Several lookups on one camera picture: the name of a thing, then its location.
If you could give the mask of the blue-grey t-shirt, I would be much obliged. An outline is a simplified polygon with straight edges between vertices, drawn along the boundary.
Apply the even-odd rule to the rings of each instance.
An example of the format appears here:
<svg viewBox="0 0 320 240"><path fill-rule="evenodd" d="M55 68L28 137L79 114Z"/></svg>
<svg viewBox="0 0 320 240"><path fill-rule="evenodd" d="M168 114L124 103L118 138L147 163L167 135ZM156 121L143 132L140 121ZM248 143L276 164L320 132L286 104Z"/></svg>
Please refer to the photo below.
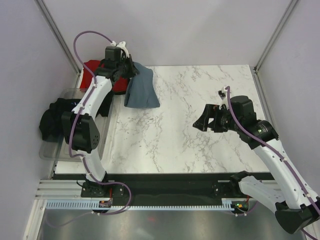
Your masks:
<svg viewBox="0 0 320 240"><path fill-rule="evenodd" d="M132 109L153 109L159 108L160 102L155 92L152 69L134 62L139 74L131 78L128 83L124 106Z"/></svg>

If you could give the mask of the black t-shirt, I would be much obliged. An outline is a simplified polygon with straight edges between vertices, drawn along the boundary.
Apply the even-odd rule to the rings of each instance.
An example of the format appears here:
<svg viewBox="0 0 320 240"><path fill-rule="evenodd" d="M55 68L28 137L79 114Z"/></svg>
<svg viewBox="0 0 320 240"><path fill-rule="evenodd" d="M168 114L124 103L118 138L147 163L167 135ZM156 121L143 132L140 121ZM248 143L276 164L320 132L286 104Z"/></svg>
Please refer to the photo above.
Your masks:
<svg viewBox="0 0 320 240"><path fill-rule="evenodd" d="M62 114L70 112L79 102L80 98L58 98L49 105L40 120L39 130L43 141L52 142L63 133Z"/></svg>

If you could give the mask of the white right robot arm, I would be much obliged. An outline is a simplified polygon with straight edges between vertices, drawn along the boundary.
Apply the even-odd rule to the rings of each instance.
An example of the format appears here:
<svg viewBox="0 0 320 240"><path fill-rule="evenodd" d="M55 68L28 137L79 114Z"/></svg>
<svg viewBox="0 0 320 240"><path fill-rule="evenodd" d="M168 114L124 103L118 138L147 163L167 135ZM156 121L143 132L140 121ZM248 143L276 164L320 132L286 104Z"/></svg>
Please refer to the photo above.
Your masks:
<svg viewBox="0 0 320 240"><path fill-rule="evenodd" d="M320 196L293 166L273 126L257 118L253 102L245 95L227 104L206 104L194 128L215 133L236 132L264 162L280 190L275 191L241 171L231 177L229 191L235 197L253 197L267 207L279 225L294 234L320 219Z"/></svg>

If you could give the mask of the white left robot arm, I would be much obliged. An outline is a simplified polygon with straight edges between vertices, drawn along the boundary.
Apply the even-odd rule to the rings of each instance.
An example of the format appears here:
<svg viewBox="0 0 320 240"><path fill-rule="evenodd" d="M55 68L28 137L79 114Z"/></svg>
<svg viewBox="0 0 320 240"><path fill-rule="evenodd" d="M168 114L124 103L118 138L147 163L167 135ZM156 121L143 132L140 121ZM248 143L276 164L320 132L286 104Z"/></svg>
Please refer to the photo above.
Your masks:
<svg viewBox="0 0 320 240"><path fill-rule="evenodd" d="M61 116L69 156L80 158L86 179L94 182L92 191L99 197L109 193L110 185L103 180L107 173L98 152L101 135L95 119L105 97L119 78L129 79L138 73L126 42L112 42L105 48L102 66L92 73L90 86L83 98L72 110L65 111Z"/></svg>

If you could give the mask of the folded red t-shirt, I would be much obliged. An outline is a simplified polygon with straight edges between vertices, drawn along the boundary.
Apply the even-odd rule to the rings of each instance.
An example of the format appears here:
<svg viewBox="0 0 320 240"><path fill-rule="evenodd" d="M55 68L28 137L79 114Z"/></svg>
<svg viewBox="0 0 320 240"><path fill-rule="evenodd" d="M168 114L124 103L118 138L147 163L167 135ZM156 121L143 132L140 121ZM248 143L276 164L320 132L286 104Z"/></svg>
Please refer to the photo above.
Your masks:
<svg viewBox="0 0 320 240"><path fill-rule="evenodd" d="M92 72L95 72L98 67L104 67L104 64L100 60L89 60L84 63ZM86 69L83 69L83 75L81 77L80 88L87 89L92 82L92 74ZM126 93L129 80L127 78L120 77L119 80L112 87L112 91L116 95L122 95Z"/></svg>

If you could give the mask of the aluminium corner frame post left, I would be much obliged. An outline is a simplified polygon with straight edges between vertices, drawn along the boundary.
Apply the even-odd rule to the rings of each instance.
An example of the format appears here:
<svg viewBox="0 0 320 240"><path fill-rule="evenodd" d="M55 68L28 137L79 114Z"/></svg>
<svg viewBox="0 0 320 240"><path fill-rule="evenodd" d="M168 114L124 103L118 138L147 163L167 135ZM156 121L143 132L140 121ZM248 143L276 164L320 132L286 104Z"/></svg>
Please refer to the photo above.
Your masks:
<svg viewBox="0 0 320 240"><path fill-rule="evenodd" d="M66 41L64 40L52 14L50 13L46 3L44 0L34 0L36 3L37 7L39 8L42 16L44 17L47 25L49 26L51 32L53 33L56 41L58 42L59 46L61 47L64 55L66 56L68 62L70 63L72 69L74 72L79 75L80 74L80 68L78 67L76 60L74 59L70 48L67 46Z"/></svg>

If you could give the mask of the aluminium corner frame post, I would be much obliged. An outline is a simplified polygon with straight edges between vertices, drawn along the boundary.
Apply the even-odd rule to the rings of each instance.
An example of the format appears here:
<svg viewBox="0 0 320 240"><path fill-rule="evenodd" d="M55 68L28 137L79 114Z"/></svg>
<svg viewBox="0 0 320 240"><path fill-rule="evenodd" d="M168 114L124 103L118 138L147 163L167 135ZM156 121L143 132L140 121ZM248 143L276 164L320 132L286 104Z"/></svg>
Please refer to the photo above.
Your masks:
<svg viewBox="0 0 320 240"><path fill-rule="evenodd" d="M51 32L53 33L56 41L58 42L59 46L61 47L64 55L66 56L68 62L70 63L72 69L74 72L79 75L80 74L80 68L78 67L76 60L74 59L70 48L67 46L66 41L64 40L52 14L50 13L46 3L44 0L34 0L36 3L37 7L39 8L42 16L44 17L47 25L49 26Z"/></svg>
<svg viewBox="0 0 320 240"><path fill-rule="evenodd" d="M282 31L284 30L286 24L288 23L291 15L293 14L295 8L300 3L300 0L290 0L284 13L282 14L278 24L276 25L270 39L268 40L264 50L262 51L261 56L259 57L257 63L253 67L254 73L257 75L258 71L261 69L263 63L265 62L267 56L269 55L270 51L272 50L274 44L276 43L277 39L281 35Z"/></svg>

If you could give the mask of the aluminium corner frame post right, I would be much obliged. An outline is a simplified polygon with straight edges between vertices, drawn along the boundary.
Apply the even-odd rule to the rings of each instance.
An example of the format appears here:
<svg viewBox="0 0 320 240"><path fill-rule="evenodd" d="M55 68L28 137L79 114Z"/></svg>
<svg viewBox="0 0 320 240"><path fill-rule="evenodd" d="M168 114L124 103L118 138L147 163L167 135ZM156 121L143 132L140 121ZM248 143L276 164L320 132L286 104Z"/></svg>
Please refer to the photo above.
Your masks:
<svg viewBox="0 0 320 240"><path fill-rule="evenodd" d="M276 25L270 39L268 40L264 50L262 51L261 56L259 57L257 63L253 67L254 73L257 75L258 71L261 69L263 63L265 62L267 56L269 55L270 51L272 50L274 44L276 43L277 39L281 35L282 31L284 30L286 24L288 23L291 15L293 14L295 8L300 3L300 0L290 0L284 13L282 14L278 24Z"/></svg>

